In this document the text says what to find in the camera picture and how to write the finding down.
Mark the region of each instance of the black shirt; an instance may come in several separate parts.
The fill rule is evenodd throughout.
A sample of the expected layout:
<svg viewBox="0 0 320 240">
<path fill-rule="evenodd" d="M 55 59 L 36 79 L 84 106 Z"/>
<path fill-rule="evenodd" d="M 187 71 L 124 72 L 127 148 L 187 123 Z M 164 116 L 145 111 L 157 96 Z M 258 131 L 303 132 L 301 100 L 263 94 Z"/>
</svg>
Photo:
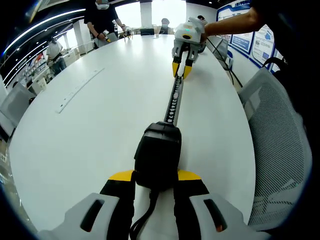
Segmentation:
<svg viewBox="0 0 320 240">
<path fill-rule="evenodd" d="M 115 25 L 112 21 L 118 19 L 115 7 L 110 4 L 108 9 L 98 10 L 95 2 L 96 0 L 87 0 L 84 12 L 84 23 L 87 24 L 91 22 L 99 34 L 104 30 L 113 33 L 115 31 Z"/>
<path fill-rule="evenodd" d="M 299 50 L 307 50 L 308 34 L 305 31 L 308 24 L 304 23 L 307 17 L 301 16 L 300 4 L 291 0 L 252 0 L 250 6 L 263 15 L 273 31 L 276 49 L 289 64 L 297 59 Z"/>
</svg>

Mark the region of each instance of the human arm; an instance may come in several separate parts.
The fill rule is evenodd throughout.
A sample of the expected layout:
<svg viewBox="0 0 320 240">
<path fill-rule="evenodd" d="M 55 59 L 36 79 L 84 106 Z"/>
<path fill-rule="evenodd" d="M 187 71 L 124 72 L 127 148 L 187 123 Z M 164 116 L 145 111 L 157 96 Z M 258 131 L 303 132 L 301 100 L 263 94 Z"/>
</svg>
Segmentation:
<svg viewBox="0 0 320 240">
<path fill-rule="evenodd" d="M 88 29 L 90 30 L 90 32 L 93 34 L 93 36 L 101 41 L 105 41 L 106 40 L 106 36 L 103 33 L 98 33 L 95 30 L 94 25 L 92 24 L 92 22 L 88 22 L 87 24 Z"/>
<path fill-rule="evenodd" d="M 126 25 L 124 25 L 119 18 L 117 18 L 115 22 L 122 28 L 123 31 L 125 31 Z"/>
<path fill-rule="evenodd" d="M 264 17 L 254 7 L 251 7 L 247 13 L 205 25 L 204 37 L 250 33 L 258 31 L 265 23 Z"/>
</svg>

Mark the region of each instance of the black measuring tape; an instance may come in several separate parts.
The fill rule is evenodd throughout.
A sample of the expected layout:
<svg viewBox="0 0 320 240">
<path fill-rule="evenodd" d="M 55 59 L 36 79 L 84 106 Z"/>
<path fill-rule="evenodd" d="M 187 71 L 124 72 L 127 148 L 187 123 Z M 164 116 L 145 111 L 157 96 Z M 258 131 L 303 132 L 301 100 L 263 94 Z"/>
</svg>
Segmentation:
<svg viewBox="0 0 320 240">
<path fill-rule="evenodd" d="M 178 114 L 183 90 L 183 77 L 176 75 L 174 78 L 174 85 L 172 88 L 169 105 L 166 110 L 164 122 L 177 125 Z"/>
</svg>

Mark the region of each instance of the person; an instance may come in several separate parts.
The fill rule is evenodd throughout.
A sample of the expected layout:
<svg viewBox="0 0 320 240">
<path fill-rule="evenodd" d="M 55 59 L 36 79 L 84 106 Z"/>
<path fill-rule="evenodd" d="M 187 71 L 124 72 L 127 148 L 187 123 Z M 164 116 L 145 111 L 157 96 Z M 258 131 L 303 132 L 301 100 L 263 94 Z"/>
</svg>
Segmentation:
<svg viewBox="0 0 320 240">
<path fill-rule="evenodd" d="M 84 12 L 84 23 L 89 28 L 92 35 L 98 40 L 98 47 L 107 44 L 105 30 L 109 34 L 114 33 L 118 38 L 118 32 L 115 31 L 113 20 L 122 28 L 126 29 L 126 25 L 119 19 L 115 7 L 108 0 L 88 0 Z"/>
<path fill-rule="evenodd" d="M 203 25 L 208 24 L 208 22 L 207 22 L 207 20 L 205 19 L 205 17 L 204 17 L 204 16 L 199 15 L 197 18 L 201 20 L 201 22 L 203 23 Z"/>
<path fill-rule="evenodd" d="M 252 0 L 247 13 L 206 24 L 201 40 L 204 42 L 208 36 L 213 35 L 259 31 L 265 24 L 273 31 L 275 47 L 287 63 L 286 68 L 276 77 L 288 92 L 296 111 L 303 112 L 305 106 L 308 106 L 305 99 L 309 98 L 310 92 L 308 84 L 300 85 L 299 81 L 306 79 L 309 67 L 308 61 L 297 60 L 296 50 L 303 54 L 313 51 L 304 37 L 308 35 L 308 22 L 300 17 L 299 6 L 290 4 L 289 0 L 272 0 L 268 4 Z"/>
<path fill-rule="evenodd" d="M 154 30 L 155 34 L 175 34 L 174 30 L 169 27 L 170 21 L 167 18 L 162 18 L 161 26 L 157 26 Z"/>
<path fill-rule="evenodd" d="M 46 49 L 46 54 L 48 55 L 48 65 L 52 65 L 52 69 L 55 75 L 58 75 L 67 67 L 66 62 L 62 57 L 62 49 L 62 45 L 52 36 L 49 42 L 49 46 Z"/>
<path fill-rule="evenodd" d="M 289 0 L 252 0 L 247 13 L 205 25 L 202 41 L 212 35 L 259 31 L 264 25 L 272 30 L 275 48 L 285 59 L 284 67 L 274 76 L 286 89 L 295 111 L 302 116 L 315 164 L 319 157 L 316 140 L 319 124 L 316 122 L 318 118 L 315 116 L 319 100 L 316 92 L 318 88 L 315 87 L 317 78 L 313 76 L 312 66 L 318 61 L 315 59 L 317 54 L 311 48 L 312 44 L 310 44 L 308 36 L 310 32 L 316 31 L 316 28 L 311 30 L 312 18 L 302 17 L 301 11 L 299 4 L 292 4 Z M 314 169 L 313 167 L 309 185 L 304 189 L 304 193 L 309 195 L 311 194 L 310 184 L 314 182 Z M 290 220 L 297 226 L 300 220 L 307 218 L 307 213 L 313 210 L 306 197 L 301 198 L 300 204 L 304 205 L 303 211 L 301 207 L 298 212 L 295 212 L 295 219 Z M 289 225 L 287 224 L 283 231 L 288 233 L 293 228 L 287 226 Z"/>
</svg>

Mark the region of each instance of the white table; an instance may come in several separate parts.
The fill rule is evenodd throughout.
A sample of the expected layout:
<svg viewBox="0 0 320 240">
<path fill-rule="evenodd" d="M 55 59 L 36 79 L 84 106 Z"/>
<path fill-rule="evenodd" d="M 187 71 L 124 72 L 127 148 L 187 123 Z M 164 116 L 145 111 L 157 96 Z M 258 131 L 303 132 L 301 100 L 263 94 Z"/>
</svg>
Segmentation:
<svg viewBox="0 0 320 240">
<path fill-rule="evenodd" d="M 174 36 L 137 36 L 95 50 L 71 64 L 25 112 L 9 154 L 17 191 L 38 230 L 53 229 L 65 211 L 109 176 L 134 169 L 146 127 L 165 116 L 174 78 Z M 94 70 L 105 68 L 56 113 L 62 99 Z M 245 112 L 227 74 L 206 49 L 184 80 L 177 126 L 180 168 L 200 175 L 210 192 L 236 206 L 248 222 L 255 158 Z M 141 239 L 176 239 L 171 190 L 159 196 Z M 137 186 L 137 220 L 149 191 Z"/>
</svg>

